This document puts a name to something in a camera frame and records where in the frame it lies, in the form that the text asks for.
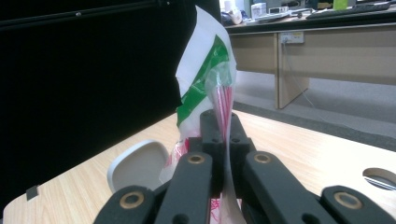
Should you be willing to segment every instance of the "screw hole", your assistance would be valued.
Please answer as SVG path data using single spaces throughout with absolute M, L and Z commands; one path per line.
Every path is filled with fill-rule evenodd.
M 257 154 L 254 156 L 254 160 L 260 163 L 268 163 L 271 161 L 271 158 L 264 154 Z
M 319 219 L 311 214 L 303 214 L 302 220 L 305 224 L 320 224 Z
M 172 224 L 188 224 L 189 223 L 189 217 L 187 217 L 184 214 L 178 214 L 175 215 Z
M 136 208 L 145 201 L 145 196 L 140 191 L 126 193 L 120 199 L 120 206 L 125 209 Z
M 199 155 L 193 155 L 189 157 L 189 162 L 193 164 L 199 164 L 205 161 L 205 158 Z

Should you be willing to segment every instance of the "table surface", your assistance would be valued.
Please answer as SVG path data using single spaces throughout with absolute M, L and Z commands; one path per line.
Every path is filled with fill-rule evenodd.
M 258 150 L 275 154 L 313 193 L 343 185 L 360 191 L 396 218 L 396 192 L 367 183 L 362 172 L 382 168 L 396 174 L 396 153 L 234 111 Z M 107 168 L 123 151 L 155 139 L 171 150 L 178 139 L 172 115 L 97 156 L 40 185 L 38 196 L 16 198 L 4 210 L 4 223 L 92 223 L 111 196 Z

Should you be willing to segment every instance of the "plastic bag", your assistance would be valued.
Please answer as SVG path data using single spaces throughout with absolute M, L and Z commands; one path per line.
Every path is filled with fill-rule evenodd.
M 230 38 L 222 25 L 200 8 L 197 7 L 196 10 L 197 24 L 176 75 L 182 102 L 177 108 L 180 138 L 161 172 L 162 182 L 172 178 L 178 159 L 188 151 L 188 138 L 200 135 L 202 112 L 212 108 L 215 110 L 223 140 L 227 143 L 227 151 L 229 146 L 236 62 Z M 218 199 L 211 201 L 211 223 L 241 224 L 245 221 L 241 220 L 242 215 L 233 191 L 229 153 L 225 154 L 225 164 L 228 167 L 224 167 L 224 171 L 228 178 L 224 181 L 221 202 Z

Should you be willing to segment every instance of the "wooden desk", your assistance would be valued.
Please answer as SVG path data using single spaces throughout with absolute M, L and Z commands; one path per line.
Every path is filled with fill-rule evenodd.
M 343 185 L 360 191 L 396 218 L 395 191 L 367 183 L 362 172 L 377 167 L 396 174 L 396 153 L 323 133 L 234 111 L 258 150 L 277 155 L 310 191 Z M 106 182 L 110 163 L 128 147 L 156 139 L 171 149 L 178 139 L 172 115 L 38 187 L 39 195 L 12 201 L 4 223 L 92 223 L 111 196 Z
M 396 7 L 347 20 L 287 18 L 227 31 L 238 70 L 275 74 L 276 108 L 305 91 L 310 77 L 396 85 Z M 304 32 L 304 43 L 285 50 L 280 34 L 293 31 Z

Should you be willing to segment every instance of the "black panel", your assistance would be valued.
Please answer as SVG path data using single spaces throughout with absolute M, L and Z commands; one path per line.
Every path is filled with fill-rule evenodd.
M 190 37 L 180 15 L 171 5 L 0 32 L 2 210 L 174 113 Z

